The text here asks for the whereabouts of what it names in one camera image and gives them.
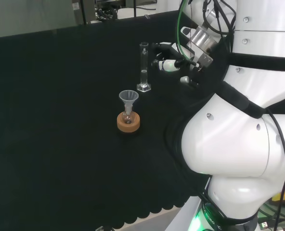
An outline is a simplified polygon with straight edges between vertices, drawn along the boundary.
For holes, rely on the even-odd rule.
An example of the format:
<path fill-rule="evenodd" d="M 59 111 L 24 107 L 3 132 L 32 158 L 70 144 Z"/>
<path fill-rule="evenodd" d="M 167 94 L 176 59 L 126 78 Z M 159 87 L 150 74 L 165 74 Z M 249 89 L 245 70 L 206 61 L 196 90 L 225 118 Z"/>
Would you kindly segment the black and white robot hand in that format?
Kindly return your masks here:
<path fill-rule="evenodd" d="M 191 88 L 200 88 L 199 80 L 195 76 L 202 66 L 194 61 L 194 53 L 172 42 L 152 43 L 151 48 L 155 54 L 155 59 L 152 61 L 153 68 L 166 73 L 185 72 L 186 75 L 180 78 L 180 82 Z"/>

